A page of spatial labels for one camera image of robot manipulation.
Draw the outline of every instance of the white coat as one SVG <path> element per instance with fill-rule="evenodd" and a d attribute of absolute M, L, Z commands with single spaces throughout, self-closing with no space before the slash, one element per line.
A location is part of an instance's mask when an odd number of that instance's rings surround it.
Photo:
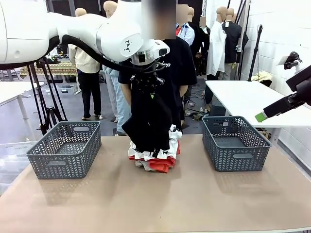
<path fill-rule="evenodd" d="M 217 71 L 225 71 L 225 39 L 220 22 L 215 21 L 209 36 L 209 50 L 207 57 L 207 75 L 216 75 Z"/>

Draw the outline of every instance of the cream sweater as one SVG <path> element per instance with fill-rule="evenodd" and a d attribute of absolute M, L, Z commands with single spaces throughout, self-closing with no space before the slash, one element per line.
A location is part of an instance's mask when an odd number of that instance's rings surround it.
<path fill-rule="evenodd" d="M 77 69 L 88 74 L 94 74 L 99 71 L 99 63 L 82 49 L 75 45 L 68 45 L 68 48 L 70 61 L 77 66 Z"/>

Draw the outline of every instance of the robotic arm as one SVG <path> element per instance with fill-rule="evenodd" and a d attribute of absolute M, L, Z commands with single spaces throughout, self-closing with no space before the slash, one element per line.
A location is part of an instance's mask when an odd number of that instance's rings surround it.
<path fill-rule="evenodd" d="M 288 112 L 305 103 L 311 105 L 311 66 L 304 68 L 302 60 L 296 52 L 292 52 L 286 60 L 284 59 L 280 63 L 280 65 L 284 65 L 284 69 L 296 68 L 295 75 L 286 81 L 287 85 L 295 93 L 264 108 L 263 112 L 255 116 L 258 122 Z"/>
<path fill-rule="evenodd" d="M 109 19 L 45 13 L 38 2 L 0 0 L 0 69 L 26 66 L 58 44 L 74 44 L 118 71 L 139 72 L 170 52 L 161 40 L 142 37 L 141 0 L 119 0 Z M 133 67 L 115 64 L 132 59 Z"/>

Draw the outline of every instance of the basket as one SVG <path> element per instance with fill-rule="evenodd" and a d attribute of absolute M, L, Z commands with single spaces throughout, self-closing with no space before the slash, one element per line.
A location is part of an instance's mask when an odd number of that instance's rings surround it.
<path fill-rule="evenodd" d="M 38 179 L 79 179 L 87 175 L 100 147 L 98 121 L 62 121 L 28 152 Z"/>
<path fill-rule="evenodd" d="M 261 171 L 271 143 L 241 116 L 204 117 L 203 144 L 216 171 Z"/>

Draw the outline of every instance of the table with patterned cloth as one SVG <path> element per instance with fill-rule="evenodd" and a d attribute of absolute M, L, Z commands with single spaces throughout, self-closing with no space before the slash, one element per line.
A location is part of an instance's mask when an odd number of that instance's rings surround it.
<path fill-rule="evenodd" d="M 50 66 L 50 69 L 51 69 L 53 76 L 60 75 L 63 77 L 64 84 L 66 83 L 65 75 L 75 76 L 76 81 L 77 81 L 77 87 L 78 87 L 78 92 L 76 92 L 75 94 L 77 94 L 81 91 L 80 87 L 79 87 L 77 68 L 74 67 L 70 62 L 65 61 L 65 62 L 60 62 L 58 64 L 49 64 L 49 66 Z M 43 69 L 37 68 L 36 63 L 35 63 L 35 71 L 36 71 L 37 75 L 44 75 Z M 24 79 L 27 75 L 29 75 L 27 67 L 22 67 L 20 69 L 20 77 Z"/>

